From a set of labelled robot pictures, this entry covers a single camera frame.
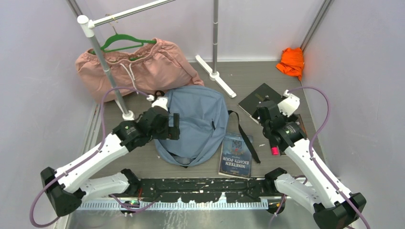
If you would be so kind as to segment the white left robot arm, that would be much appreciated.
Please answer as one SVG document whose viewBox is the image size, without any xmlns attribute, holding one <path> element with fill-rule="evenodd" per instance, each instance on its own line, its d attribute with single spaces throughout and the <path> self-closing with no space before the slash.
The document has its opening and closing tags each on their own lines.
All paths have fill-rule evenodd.
<svg viewBox="0 0 405 229">
<path fill-rule="evenodd" d="M 178 140 L 180 115 L 160 106 L 149 108 L 137 120 L 122 121 L 102 142 L 73 162 L 41 173 L 44 191 L 59 217 L 69 215 L 89 200 L 110 194 L 138 194 L 140 180 L 130 169 L 109 177 L 91 177 L 109 163 L 153 139 Z"/>
</svg>

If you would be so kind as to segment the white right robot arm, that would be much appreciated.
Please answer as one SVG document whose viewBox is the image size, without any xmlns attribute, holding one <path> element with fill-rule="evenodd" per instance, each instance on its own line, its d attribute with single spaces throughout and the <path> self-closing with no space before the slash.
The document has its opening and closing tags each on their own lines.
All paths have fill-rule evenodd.
<svg viewBox="0 0 405 229">
<path fill-rule="evenodd" d="M 366 205 L 361 193 L 352 193 L 327 168 L 310 144 L 306 133 L 273 101 L 256 107 L 263 135 L 271 146 L 283 151 L 303 172 L 306 186 L 282 168 L 265 175 L 271 196 L 285 194 L 307 209 L 320 229 L 343 229 L 360 218 Z"/>
</svg>

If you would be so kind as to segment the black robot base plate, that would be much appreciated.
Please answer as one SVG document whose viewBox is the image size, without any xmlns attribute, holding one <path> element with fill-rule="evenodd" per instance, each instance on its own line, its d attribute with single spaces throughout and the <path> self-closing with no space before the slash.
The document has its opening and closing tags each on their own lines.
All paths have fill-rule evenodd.
<svg viewBox="0 0 405 229">
<path fill-rule="evenodd" d="M 280 197 L 263 178 L 145 178 L 129 192 L 116 197 L 140 198 L 146 202 L 215 203 L 224 194 L 226 203 L 259 202 L 262 198 Z"/>
</svg>

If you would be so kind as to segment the blue backpack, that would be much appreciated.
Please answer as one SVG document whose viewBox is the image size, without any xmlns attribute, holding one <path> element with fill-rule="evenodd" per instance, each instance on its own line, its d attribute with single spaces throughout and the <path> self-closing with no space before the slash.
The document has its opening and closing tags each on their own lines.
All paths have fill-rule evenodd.
<svg viewBox="0 0 405 229">
<path fill-rule="evenodd" d="M 169 124 L 179 114 L 178 140 L 155 140 L 161 159 L 168 163 L 192 167 L 209 160 L 225 138 L 232 110 L 224 96 L 211 88 L 189 85 L 169 90 Z"/>
</svg>

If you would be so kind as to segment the blue Nineteen Eighty-Four book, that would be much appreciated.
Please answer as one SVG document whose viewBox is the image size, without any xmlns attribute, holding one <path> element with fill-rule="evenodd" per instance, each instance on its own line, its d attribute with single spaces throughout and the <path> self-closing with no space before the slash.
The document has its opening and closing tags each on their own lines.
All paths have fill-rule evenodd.
<svg viewBox="0 0 405 229">
<path fill-rule="evenodd" d="M 228 177 L 251 177 L 252 155 L 240 134 L 226 133 L 221 146 L 218 174 Z"/>
</svg>

